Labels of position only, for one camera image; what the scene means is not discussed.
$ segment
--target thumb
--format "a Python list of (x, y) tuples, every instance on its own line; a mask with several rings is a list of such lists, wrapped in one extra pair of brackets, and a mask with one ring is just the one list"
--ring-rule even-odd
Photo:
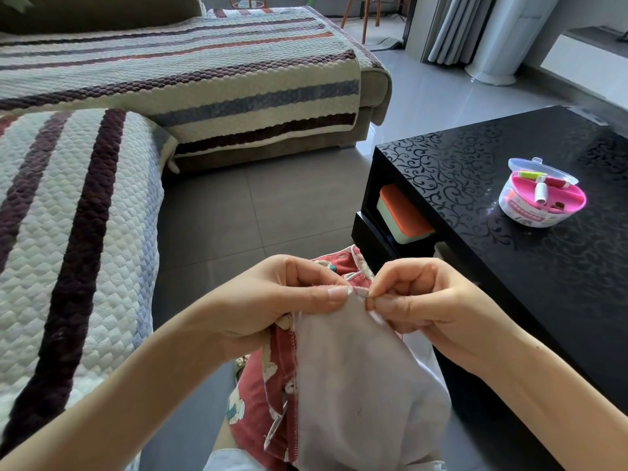
[(339, 309), (349, 297), (349, 286), (279, 286), (277, 310), (282, 314), (303, 311), (328, 313)]
[(447, 322), (451, 304), (451, 292), (447, 289), (420, 296), (384, 294), (374, 298), (375, 311), (384, 319), (418, 326), (425, 321)]

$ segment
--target orange lid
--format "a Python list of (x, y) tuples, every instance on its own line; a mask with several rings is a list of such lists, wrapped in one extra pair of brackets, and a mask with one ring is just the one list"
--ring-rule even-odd
[(421, 216), (396, 185), (382, 187), (379, 196), (405, 236), (413, 238), (434, 232), (434, 228)]

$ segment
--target hand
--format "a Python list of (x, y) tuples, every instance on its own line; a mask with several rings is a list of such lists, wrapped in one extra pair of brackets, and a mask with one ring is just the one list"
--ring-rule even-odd
[(334, 271), (277, 255), (207, 293), (181, 316), (187, 327), (215, 335), (225, 360), (231, 360), (260, 348), (267, 327), (284, 314), (333, 312), (348, 295), (349, 283)]
[(384, 264), (367, 307), (399, 333), (422, 331), (444, 356), (476, 375), (488, 371), (504, 340), (522, 332), (488, 295), (436, 258)]

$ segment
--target sofa armrest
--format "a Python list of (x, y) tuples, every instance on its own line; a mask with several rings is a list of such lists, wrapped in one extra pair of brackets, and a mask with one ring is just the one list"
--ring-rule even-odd
[(200, 0), (29, 0), (24, 14), (0, 2), (0, 32), (51, 34), (134, 29), (204, 15)]

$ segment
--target forearm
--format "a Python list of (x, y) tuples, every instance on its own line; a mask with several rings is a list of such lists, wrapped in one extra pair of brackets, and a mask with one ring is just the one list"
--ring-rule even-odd
[(222, 364), (216, 338), (178, 326), (181, 320), (161, 327), (107, 380), (11, 452), (0, 471), (123, 469)]
[(628, 418), (527, 333), (483, 377), (568, 471), (628, 469)]

